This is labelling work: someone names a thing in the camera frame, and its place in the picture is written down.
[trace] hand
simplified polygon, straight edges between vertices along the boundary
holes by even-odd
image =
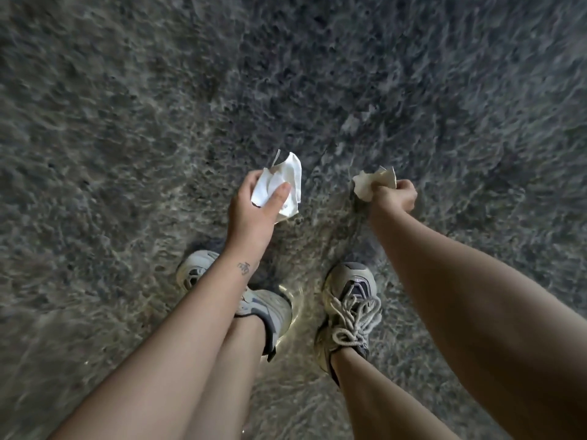
[[[251,202],[251,196],[262,170],[246,175],[228,208],[226,250],[245,252],[254,268],[269,245],[277,214],[290,194],[291,185],[281,184],[262,208]]]
[[[371,184],[371,190],[373,191],[371,213],[377,213],[378,211],[392,212],[395,210],[403,210],[409,213],[414,210],[415,199],[418,197],[414,184],[407,179],[398,181],[397,189],[388,188],[374,182]]]

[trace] wrist tattoo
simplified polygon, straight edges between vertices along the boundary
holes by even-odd
[[[238,268],[241,270],[242,275],[245,276],[247,273],[251,271],[251,265],[248,262],[239,262]]]

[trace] crumpled tissue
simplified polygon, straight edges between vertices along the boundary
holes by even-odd
[[[288,158],[279,165],[263,169],[263,173],[253,190],[251,202],[258,207],[263,207],[277,187],[284,182],[289,182],[292,189],[290,195],[283,204],[283,207],[279,211],[275,223],[285,221],[293,215],[296,215],[297,205],[302,198],[302,164],[297,158],[297,155],[292,152],[290,152]]]
[[[379,167],[375,173],[361,171],[353,177],[353,182],[355,183],[355,194],[365,202],[371,202],[373,199],[371,184],[374,182],[379,182],[389,188],[397,188],[396,172],[393,170],[393,167],[391,170]]]

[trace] sneaker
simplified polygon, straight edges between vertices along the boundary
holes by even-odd
[[[188,293],[206,273],[219,254],[210,250],[195,251],[178,266],[175,279],[180,288]],[[257,315],[265,325],[265,348],[267,361],[275,356],[277,340],[290,328],[292,304],[289,298],[278,291],[252,290],[247,287],[242,293],[235,317]]]
[[[330,357],[343,347],[351,347],[367,359],[369,334],[381,322],[381,300],[377,284],[367,266],[345,262],[331,270],[322,289],[327,319],[318,329],[314,352],[320,368],[338,379]]]

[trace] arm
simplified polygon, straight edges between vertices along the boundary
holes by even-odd
[[[197,405],[246,284],[290,192],[279,187],[263,208],[251,203],[250,173],[230,209],[225,250],[163,324],[50,437],[179,439]],[[241,263],[253,266],[243,271]]]
[[[514,436],[578,434],[587,321],[518,271],[412,218],[411,182],[373,189],[371,226],[467,390]]]

